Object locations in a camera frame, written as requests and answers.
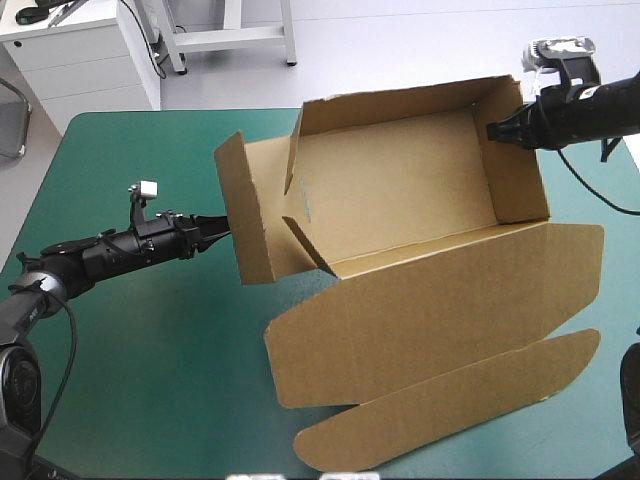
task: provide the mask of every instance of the green table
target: green table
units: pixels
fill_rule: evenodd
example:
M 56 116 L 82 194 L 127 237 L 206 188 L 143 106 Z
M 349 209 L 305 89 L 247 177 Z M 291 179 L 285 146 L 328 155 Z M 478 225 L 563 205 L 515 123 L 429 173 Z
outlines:
M 148 215 L 173 209 L 224 212 L 212 151 L 241 129 L 248 140 L 290 132 L 297 110 L 85 114 L 70 125 L 13 254 L 110 227 L 126 228 L 126 188 L 159 182 Z M 596 186 L 640 207 L 638 172 L 625 147 L 610 165 L 598 145 L 567 150 Z M 596 327 L 601 347 L 588 370 L 547 402 L 493 420 L 380 468 L 394 477 L 590 477 L 628 457 L 618 365 L 640 323 L 640 219 L 614 213 L 541 153 L 554 221 L 606 227 L 596 302 L 558 333 Z M 18 276 L 10 259 L 4 289 Z M 231 238 L 191 261 L 112 279 L 73 301 L 76 366 L 38 453 L 83 476 L 222 477 L 281 472 L 315 477 L 292 451 L 300 429 L 336 412 L 277 403 L 262 333 L 270 320 L 334 280 L 310 272 L 272 285 L 240 285 Z M 66 362 L 62 314 L 31 336 L 46 405 Z

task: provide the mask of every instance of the box flap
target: box flap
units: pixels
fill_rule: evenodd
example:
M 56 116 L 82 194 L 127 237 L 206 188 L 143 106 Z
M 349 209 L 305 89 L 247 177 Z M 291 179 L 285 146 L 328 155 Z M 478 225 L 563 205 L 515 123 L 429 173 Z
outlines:
M 546 400 L 584 370 L 599 340 L 596 330 L 583 330 L 412 385 L 303 430 L 295 439 L 295 452 L 320 471 L 373 468 L 452 433 Z
M 245 144 L 240 132 L 215 151 L 218 178 L 229 217 L 240 276 L 245 284 L 268 283 L 316 268 L 315 262 L 282 221 L 289 209 L 283 177 L 290 138 Z
M 280 403 L 363 403 L 540 340 L 595 298 L 602 227 L 496 228 L 343 280 L 272 321 Z
M 457 110 L 487 95 L 508 78 L 511 77 L 476 78 L 426 87 L 334 95 L 305 102 L 300 136 Z
M 215 158 L 240 274 L 251 282 L 273 282 L 264 220 L 242 133 L 218 147 Z

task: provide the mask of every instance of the box side wall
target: box side wall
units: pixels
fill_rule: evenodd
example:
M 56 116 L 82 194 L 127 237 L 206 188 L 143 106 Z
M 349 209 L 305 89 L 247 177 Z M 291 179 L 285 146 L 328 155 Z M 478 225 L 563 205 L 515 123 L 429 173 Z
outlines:
M 242 134 L 238 132 L 216 149 L 214 156 L 242 282 L 268 283 L 275 277 L 244 147 Z
M 275 279 L 316 268 L 305 249 L 283 221 L 283 212 L 299 210 L 289 205 L 290 196 L 283 194 L 283 177 L 287 164 L 290 138 L 279 137 L 246 145 L 247 161 L 263 222 L 269 262 Z
M 496 217 L 502 223 L 549 217 L 549 207 L 535 152 L 517 145 L 490 141 L 487 124 L 504 120 L 522 106 L 519 85 L 511 78 L 481 98 L 474 108 L 482 159 Z
M 363 92 L 306 102 L 300 135 L 372 125 L 471 105 L 502 77 L 489 77 L 427 87 Z
M 537 225 L 538 223 L 518 223 L 479 228 L 470 232 L 449 235 L 436 240 L 404 245 L 370 255 L 342 260 L 329 265 L 329 269 L 331 273 L 338 278 L 348 279 L 376 270 L 418 260 L 429 255 L 435 255 L 446 250 L 459 248 L 474 242 L 496 238 L 501 235 L 508 235 L 526 228 L 533 228 Z

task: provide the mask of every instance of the open cardboard box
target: open cardboard box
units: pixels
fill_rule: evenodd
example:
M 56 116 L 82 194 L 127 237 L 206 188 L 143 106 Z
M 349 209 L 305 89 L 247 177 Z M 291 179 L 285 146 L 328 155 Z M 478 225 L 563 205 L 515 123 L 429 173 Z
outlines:
M 342 280 L 265 333 L 280 402 L 365 404 L 327 422 L 378 434 L 399 412 L 430 418 L 430 435 L 405 426 L 340 451 L 323 422 L 296 440 L 307 463 L 375 466 L 548 397 L 595 352 L 595 331 L 543 340 L 597 295 L 603 231 L 548 223 L 535 153 L 488 141 L 521 104 L 511 77 L 337 96 L 305 103 L 291 136 L 216 150 L 243 283 L 318 267 Z M 488 392 L 473 415 L 456 397 L 470 371 Z M 440 428 L 436 390 L 457 418 Z

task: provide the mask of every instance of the black cable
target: black cable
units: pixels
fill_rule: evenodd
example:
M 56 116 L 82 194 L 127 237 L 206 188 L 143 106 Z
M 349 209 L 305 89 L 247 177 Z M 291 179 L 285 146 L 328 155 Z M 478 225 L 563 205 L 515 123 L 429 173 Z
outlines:
M 558 152 L 558 155 L 560 155 L 560 158 L 562 159 L 563 163 L 566 165 L 566 167 L 569 169 L 569 171 L 573 174 L 573 176 L 576 178 L 576 180 L 578 180 L 582 184 L 582 186 L 584 188 L 586 188 L 592 195 L 594 195 L 595 197 L 599 198 L 604 203 L 606 203 L 611 208 L 613 208 L 614 210 L 616 210 L 616 211 L 618 211 L 620 213 L 624 213 L 625 215 L 640 216 L 640 210 L 628 210 L 626 208 L 620 207 L 619 205 L 616 205 L 611 200 L 609 200 L 607 197 L 602 195 L 600 192 L 598 192 L 595 188 L 593 188 L 591 185 L 589 185 L 586 182 L 586 180 L 580 176 L 580 174 L 578 172 L 576 172 L 576 170 L 569 163 L 569 160 L 567 160 L 567 157 L 565 157 L 564 153 L 562 153 L 562 149 L 558 149 L 558 150 L 556 150 L 556 152 Z
M 129 10 L 129 12 L 131 12 L 131 15 L 133 15 L 133 19 L 136 21 L 136 24 L 138 25 L 138 29 L 140 30 L 140 34 L 142 35 L 142 40 L 144 41 L 144 44 L 147 47 L 147 55 L 149 56 L 149 60 L 151 61 L 153 70 L 154 72 L 156 72 L 156 75 L 158 75 L 161 79 L 164 80 L 165 78 L 167 78 L 167 73 L 164 71 L 164 69 L 160 65 L 156 63 L 155 59 L 153 58 L 153 51 L 151 50 L 151 46 L 149 45 L 149 42 L 147 42 L 147 37 L 144 34 L 144 29 L 140 24 L 140 20 L 138 20 L 138 16 L 135 14 L 133 9 L 129 6 L 127 2 L 125 2 L 124 0 L 120 0 L 120 3 L 122 3 L 125 7 L 127 7 L 127 10 Z
M 47 297 L 47 299 L 54 300 L 62 308 L 64 308 L 64 310 L 67 312 L 67 316 L 69 318 L 69 328 L 70 328 L 70 331 L 71 331 L 71 345 L 69 346 L 69 358 L 67 359 L 67 366 L 64 369 L 64 373 L 62 375 L 62 379 L 60 380 L 60 385 L 58 386 L 58 391 L 56 392 L 56 396 L 53 398 L 53 401 L 51 402 L 51 406 L 49 407 L 49 412 L 47 413 L 47 416 L 46 416 L 44 422 L 42 423 L 42 427 L 40 427 L 40 430 L 33 437 L 33 440 L 34 440 L 34 443 L 35 443 L 34 450 L 40 444 L 40 441 L 42 440 L 42 437 L 44 436 L 44 434 L 46 433 L 47 429 L 49 428 L 49 425 L 51 425 L 51 421 L 53 420 L 53 416 L 56 413 L 56 410 L 58 408 L 58 404 L 60 403 L 60 400 L 62 399 L 62 394 L 64 393 L 64 391 L 65 391 L 65 389 L 67 387 L 67 383 L 69 382 L 69 377 L 71 375 L 71 370 L 73 369 L 73 363 L 74 363 L 74 361 L 76 359 L 76 352 L 78 350 L 78 324 L 77 324 L 77 321 L 76 321 L 76 317 L 73 314 L 73 310 L 71 310 L 71 307 L 69 306 L 69 304 L 67 302 L 62 300 L 56 294 L 54 294 L 52 292 L 48 292 L 46 290 L 43 290 L 41 288 L 41 285 L 42 285 L 42 280 L 37 280 L 33 284 L 31 284 L 29 286 L 26 286 L 26 287 L 17 286 L 17 285 L 11 285 L 11 286 L 9 286 L 9 290 L 11 292 L 13 292 L 13 293 L 19 293 L 19 292 L 42 293 L 45 297 Z M 26 480 L 31 478 L 31 476 L 34 473 L 36 473 L 36 469 L 32 468 L 32 470 L 27 475 Z

